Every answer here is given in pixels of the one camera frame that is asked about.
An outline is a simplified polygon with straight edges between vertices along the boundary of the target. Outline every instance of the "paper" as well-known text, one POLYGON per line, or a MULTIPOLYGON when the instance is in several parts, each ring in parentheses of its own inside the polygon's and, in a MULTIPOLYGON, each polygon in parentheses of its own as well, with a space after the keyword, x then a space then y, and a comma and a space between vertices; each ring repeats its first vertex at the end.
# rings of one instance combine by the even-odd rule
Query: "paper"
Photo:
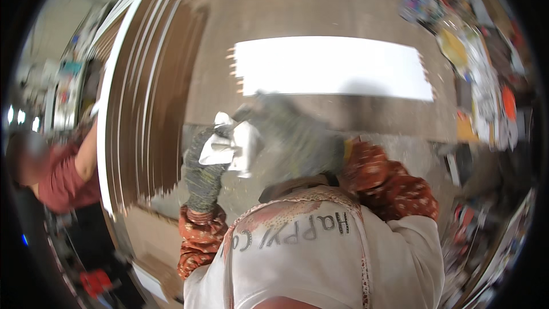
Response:
POLYGON ((215 127, 229 126, 229 138, 212 134, 204 144, 198 162, 201 165, 230 163, 228 171, 238 171, 238 177, 249 178, 250 166, 260 151, 260 134, 248 122, 237 125, 227 113, 218 112, 215 116, 215 127))
POLYGON ((302 36, 235 45, 243 95, 347 94, 433 101, 415 48, 350 37, 302 36))

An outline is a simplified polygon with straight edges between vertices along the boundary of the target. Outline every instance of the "orange object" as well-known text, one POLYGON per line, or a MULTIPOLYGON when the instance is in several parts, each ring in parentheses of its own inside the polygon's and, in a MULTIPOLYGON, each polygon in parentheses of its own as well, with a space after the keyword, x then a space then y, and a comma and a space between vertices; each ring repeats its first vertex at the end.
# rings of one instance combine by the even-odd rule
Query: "orange object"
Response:
POLYGON ((515 99, 513 92, 508 86, 504 86, 501 90, 501 98, 504 101, 504 109, 507 117, 514 121, 517 119, 517 107, 515 105, 515 99))

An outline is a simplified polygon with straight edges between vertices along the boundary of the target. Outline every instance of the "wooden panel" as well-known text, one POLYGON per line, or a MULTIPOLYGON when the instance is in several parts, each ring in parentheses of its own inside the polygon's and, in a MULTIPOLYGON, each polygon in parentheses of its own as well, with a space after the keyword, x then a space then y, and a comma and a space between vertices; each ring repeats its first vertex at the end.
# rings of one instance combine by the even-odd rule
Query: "wooden panel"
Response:
POLYGON ((123 11, 123 13, 118 16, 113 23, 107 27, 107 29, 103 32, 103 34, 97 39, 95 44, 93 45, 93 50, 90 53, 90 57, 97 58, 101 60, 101 62, 105 63, 106 60, 110 56, 110 51, 113 48, 114 39, 116 38, 116 35, 118 33, 118 29, 120 28, 120 25, 122 24, 122 20, 124 16, 126 15, 126 10, 123 11))
POLYGON ((121 211, 179 180, 180 130, 205 18, 185 0, 142 0, 129 26, 106 129, 109 192, 121 211))

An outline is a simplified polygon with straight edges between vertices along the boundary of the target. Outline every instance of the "gray knit glove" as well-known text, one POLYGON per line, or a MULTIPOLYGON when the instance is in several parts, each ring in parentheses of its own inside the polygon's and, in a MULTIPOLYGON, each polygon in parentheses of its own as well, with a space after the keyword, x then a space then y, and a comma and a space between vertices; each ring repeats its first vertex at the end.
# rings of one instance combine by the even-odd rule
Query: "gray knit glove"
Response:
POLYGON ((185 183, 189 190, 189 209, 208 213, 214 210, 217 196, 221 190, 221 176, 227 170, 228 163, 223 165, 201 165, 198 160, 202 148, 212 134, 227 137, 226 129, 206 128, 199 132, 190 143, 190 148, 185 156, 185 183))
POLYGON ((234 119, 248 120, 263 137, 266 148, 276 145, 278 160, 272 172, 278 182, 320 173, 338 174, 343 168, 345 139, 301 112, 282 95, 258 94, 261 110, 239 110, 234 119))

